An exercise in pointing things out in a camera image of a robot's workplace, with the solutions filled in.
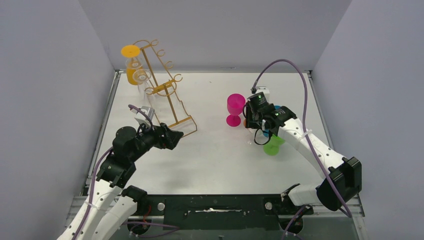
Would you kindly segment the blue plastic wine glass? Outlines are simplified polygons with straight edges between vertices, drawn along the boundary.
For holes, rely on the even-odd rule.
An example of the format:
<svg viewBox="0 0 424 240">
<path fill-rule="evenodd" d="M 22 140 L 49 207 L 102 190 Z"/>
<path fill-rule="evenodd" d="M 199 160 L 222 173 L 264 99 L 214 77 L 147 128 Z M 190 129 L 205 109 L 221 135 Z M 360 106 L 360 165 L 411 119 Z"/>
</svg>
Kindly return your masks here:
<svg viewBox="0 0 424 240">
<path fill-rule="evenodd" d="M 282 121 L 277 117 L 277 115 L 280 114 L 279 108 L 279 105 L 275 105 L 272 111 L 269 111 L 264 115 L 264 119 L 262 120 L 262 135 L 265 138 L 269 138 L 270 130 L 273 130 L 271 131 L 271 133 L 273 134 L 279 129 L 282 123 Z"/>
</svg>

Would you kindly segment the green plastic wine glass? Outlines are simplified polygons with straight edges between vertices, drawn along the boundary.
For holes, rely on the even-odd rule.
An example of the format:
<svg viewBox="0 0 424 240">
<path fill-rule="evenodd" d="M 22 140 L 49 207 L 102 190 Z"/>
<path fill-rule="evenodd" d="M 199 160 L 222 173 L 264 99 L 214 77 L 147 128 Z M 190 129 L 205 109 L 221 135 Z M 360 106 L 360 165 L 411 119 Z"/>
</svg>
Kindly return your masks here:
<svg viewBox="0 0 424 240">
<path fill-rule="evenodd" d="M 276 156 L 279 151 L 280 147 L 285 143 L 286 141 L 278 136 L 272 135 L 269 142 L 263 146 L 263 151 L 265 154 L 269 156 Z"/>
</svg>

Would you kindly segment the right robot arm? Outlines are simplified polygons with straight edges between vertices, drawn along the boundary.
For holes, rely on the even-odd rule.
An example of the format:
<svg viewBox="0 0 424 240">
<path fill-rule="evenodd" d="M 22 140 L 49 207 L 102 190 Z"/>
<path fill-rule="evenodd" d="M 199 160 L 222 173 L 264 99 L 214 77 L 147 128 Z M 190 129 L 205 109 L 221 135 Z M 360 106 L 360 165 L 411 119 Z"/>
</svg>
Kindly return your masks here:
<svg viewBox="0 0 424 240">
<path fill-rule="evenodd" d="M 300 153 L 321 175 L 321 184 L 296 183 L 281 194 L 283 203 L 293 206 L 323 205 L 330 211 L 341 209 L 362 189 L 362 164 L 334 151 L 308 130 L 287 107 L 275 108 L 265 94 L 247 99 L 248 128 L 267 130 Z"/>
</svg>

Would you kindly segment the clear wine glass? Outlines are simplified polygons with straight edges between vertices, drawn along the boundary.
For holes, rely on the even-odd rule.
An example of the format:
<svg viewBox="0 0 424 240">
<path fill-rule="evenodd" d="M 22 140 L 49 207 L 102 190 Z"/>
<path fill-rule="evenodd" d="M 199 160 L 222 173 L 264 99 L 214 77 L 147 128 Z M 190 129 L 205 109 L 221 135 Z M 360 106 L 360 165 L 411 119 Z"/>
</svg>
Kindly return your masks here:
<svg viewBox="0 0 424 240">
<path fill-rule="evenodd" d="M 152 74 L 149 70 L 139 68 L 133 75 L 133 80 L 137 83 L 138 107 L 150 107 L 155 113 L 159 111 L 158 96 L 154 93 Z"/>
<path fill-rule="evenodd" d="M 263 131 L 260 129 L 252 129 L 247 128 L 247 135 L 245 136 L 245 142 L 249 145 L 263 144 L 268 140 L 266 136 L 264 136 Z"/>
<path fill-rule="evenodd" d="M 137 71 L 139 69 L 143 69 L 143 63 L 140 61 L 138 57 L 130 57 L 126 60 L 125 66 L 128 70 Z"/>
</svg>

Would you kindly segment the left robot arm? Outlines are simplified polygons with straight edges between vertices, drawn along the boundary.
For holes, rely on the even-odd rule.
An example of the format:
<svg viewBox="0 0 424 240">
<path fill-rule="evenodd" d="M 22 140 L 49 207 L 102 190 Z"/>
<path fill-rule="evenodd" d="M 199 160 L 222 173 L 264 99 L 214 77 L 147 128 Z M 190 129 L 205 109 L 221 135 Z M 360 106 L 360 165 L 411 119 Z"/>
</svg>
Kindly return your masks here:
<svg viewBox="0 0 424 240">
<path fill-rule="evenodd" d="M 166 124 L 138 132 L 132 126 L 117 130 L 112 146 L 95 166 L 89 193 L 60 240 L 108 240 L 139 207 L 147 192 L 126 186 L 136 171 L 135 162 L 151 148 L 173 150 L 183 132 Z"/>
</svg>

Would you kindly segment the magenta plastic wine glass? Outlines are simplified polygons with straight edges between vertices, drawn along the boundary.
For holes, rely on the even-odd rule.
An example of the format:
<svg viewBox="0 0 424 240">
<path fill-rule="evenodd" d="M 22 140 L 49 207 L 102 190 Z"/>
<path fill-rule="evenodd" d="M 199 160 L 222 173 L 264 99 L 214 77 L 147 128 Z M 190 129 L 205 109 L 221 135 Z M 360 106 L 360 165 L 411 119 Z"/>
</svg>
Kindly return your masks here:
<svg viewBox="0 0 424 240">
<path fill-rule="evenodd" d="M 239 93 L 233 93 L 227 98 L 226 107 L 229 115 L 226 117 L 226 123 L 230 127 L 237 127 L 241 124 L 242 119 L 240 114 L 242 113 L 245 103 L 246 98 Z"/>
</svg>

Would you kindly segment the yellow-orange plastic wine glass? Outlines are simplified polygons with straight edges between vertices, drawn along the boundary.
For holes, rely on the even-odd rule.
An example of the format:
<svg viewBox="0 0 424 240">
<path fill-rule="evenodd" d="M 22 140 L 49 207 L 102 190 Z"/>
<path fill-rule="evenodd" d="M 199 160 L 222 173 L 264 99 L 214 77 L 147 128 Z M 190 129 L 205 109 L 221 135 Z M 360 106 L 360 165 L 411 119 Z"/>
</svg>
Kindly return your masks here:
<svg viewBox="0 0 424 240">
<path fill-rule="evenodd" d="M 126 58 L 125 66 L 126 66 L 126 75 L 127 80 L 131 85 L 137 86 L 141 85 L 145 81 L 144 74 L 141 74 L 141 79 L 138 72 L 135 76 L 136 71 L 143 69 L 143 64 L 139 59 L 139 54 L 141 52 L 140 48 L 136 45 L 126 45 L 121 49 L 121 55 Z"/>
</svg>

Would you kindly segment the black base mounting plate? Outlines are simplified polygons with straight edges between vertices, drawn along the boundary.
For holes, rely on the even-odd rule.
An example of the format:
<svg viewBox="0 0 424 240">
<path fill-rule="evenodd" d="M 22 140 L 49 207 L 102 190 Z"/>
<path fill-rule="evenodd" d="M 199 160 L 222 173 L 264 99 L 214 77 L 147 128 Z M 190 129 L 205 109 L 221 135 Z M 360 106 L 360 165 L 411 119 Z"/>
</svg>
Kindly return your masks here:
<svg viewBox="0 0 424 240">
<path fill-rule="evenodd" d="M 125 222 L 131 234 L 147 238 L 188 231 L 287 230 L 307 233 L 321 218 L 279 194 L 149 194 Z"/>
</svg>

